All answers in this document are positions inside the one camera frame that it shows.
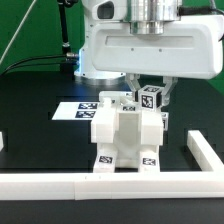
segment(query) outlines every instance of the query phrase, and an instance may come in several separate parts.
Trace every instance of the green background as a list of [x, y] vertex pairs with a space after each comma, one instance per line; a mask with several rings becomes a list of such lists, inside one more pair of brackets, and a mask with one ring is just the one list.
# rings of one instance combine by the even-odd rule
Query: green background
[[[187, 6], [209, 4], [209, 0], [183, 0], [183, 2]], [[0, 1], [0, 55], [3, 54], [31, 3], [32, 0]], [[218, 8], [224, 10], [223, 0], [216, 0], [216, 4]], [[81, 1], [67, 9], [66, 13], [72, 50], [78, 51], [84, 43]], [[0, 72], [20, 59], [54, 54], [61, 54], [61, 29], [57, 0], [38, 0], [1, 65]], [[55, 71], [58, 70], [58, 66], [38, 66], [26, 69]], [[224, 72], [209, 82], [224, 94]]]

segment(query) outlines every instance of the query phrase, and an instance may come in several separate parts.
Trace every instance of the white 3d printed block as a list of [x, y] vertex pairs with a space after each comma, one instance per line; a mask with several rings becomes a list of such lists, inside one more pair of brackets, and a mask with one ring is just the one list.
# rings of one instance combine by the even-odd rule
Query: white 3d printed block
[[142, 110], [141, 144], [163, 145], [163, 121], [161, 112]]

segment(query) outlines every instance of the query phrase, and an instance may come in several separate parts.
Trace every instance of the white block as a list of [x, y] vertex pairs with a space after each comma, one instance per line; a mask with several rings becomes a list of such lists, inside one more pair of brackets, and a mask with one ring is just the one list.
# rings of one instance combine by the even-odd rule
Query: white block
[[111, 199], [111, 183], [101, 174], [83, 175], [75, 180], [75, 200]]
[[117, 159], [117, 149], [112, 144], [98, 144], [94, 173], [113, 173]]
[[139, 153], [138, 172], [160, 172], [159, 146], [144, 146]]
[[4, 148], [2, 132], [0, 132], [0, 151]]
[[93, 143], [113, 143], [116, 130], [116, 108], [99, 107], [91, 122]]
[[200, 131], [189, 131], [187, 146], [202, 171], [224, 171], [224, 165]]
[[163, 121], [160, 111], [142, 111], [141, 144], [163, 145]]

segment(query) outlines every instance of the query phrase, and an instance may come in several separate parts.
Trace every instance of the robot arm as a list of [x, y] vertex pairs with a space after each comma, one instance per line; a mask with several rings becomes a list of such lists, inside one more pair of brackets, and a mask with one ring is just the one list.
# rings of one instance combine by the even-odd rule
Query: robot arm
[[223, 16], [178, 17], [178, 0], [90, 4], [96, 22], [91, 38], [96, 69], [198, 79], [221, 72]]

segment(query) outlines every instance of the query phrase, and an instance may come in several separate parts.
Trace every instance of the white plastic part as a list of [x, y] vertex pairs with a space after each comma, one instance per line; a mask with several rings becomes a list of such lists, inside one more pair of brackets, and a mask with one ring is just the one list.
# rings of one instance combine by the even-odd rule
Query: white plastic part
[[116, 126], [116, 107], [108, 104], [99, 105], [91, 123], [91, 141], [93, 143], [113, 143]]
[[222, 171], [224, 165], [199, 131], [189, 131], [187, 145], [202, 171]]
[[142, 146], [139, 155], [138, 172], [160, 172], [159, 146]]
[[99, 20], [99, 17], [97, 14], [98, 8], [100, 5], [107, 3], [107, 2], [112, 2], [114, 5], [114, 16], [110, 20], [120, 21], [126, 17], [126, 15], [127, 15], [127, 0], [95, 0], [95, 1], [92, 1], [92, 4], [94, 4], [94, 6], [92, 8], [93, 19]]
[[224, 197], [223, 172], [0, 174], [0, 200]]
[[94, 173], [113, 173], [117, 159], [117, 149], [113, 144], [98, 144]]
[[84, 6], [85, 44], [79, 51], [79, 68], [74, 72], [74, 74], [78, 78], [85, 77], [91, 81], [107, 79], [109, 82], [109, 80], [120, 78], [122, 72], [121, 71], [108, 72], [106, 70], [99, 71], [93, 66], [92, 59], [91, 59], [92, 30], [99, 23], [99, 21], [96, 21], [93, 19], [92, 10], [94, 5], [97, 5], [100, 2], [103, 2], [103, 1], [102, 0], [82, 0], [83, 6]]
[[131, 35], [129, 23], [94, 27], [91, 58], [98, 70], [210, 79], [223, 66], [224, 17], [183, 16], [162, 35]]
[[141, 144], [163, 145], [163, 121], [161, 111], [150, 112], [142, 110], [141, 115]]
[[3, 148], [4, 148], [3, 136], [2, 132], [0, 132], [0, 152], [2, 151]]
[[[152, 148], [159, 149], [158, 146], [163, 144], [164, 128], [160, 109], [156, 112], [140, 109], [139, 103], [131, 99], [128, 92], [100, 93], [101, 103], [91, 123], [92, 142], [98, 143], [96, 172], [103, 170], [98, 163], [98, 157], [104, 153], [101, 149], [106, 150], [105, 147], [109, 146], [102, 143], [111, 143], [110, 148], [117, 151], [116, 167], [122, 168], [141, 167], [140, 151], [150, 153]], [[159, 152], [154, 151], [159, 160]]]

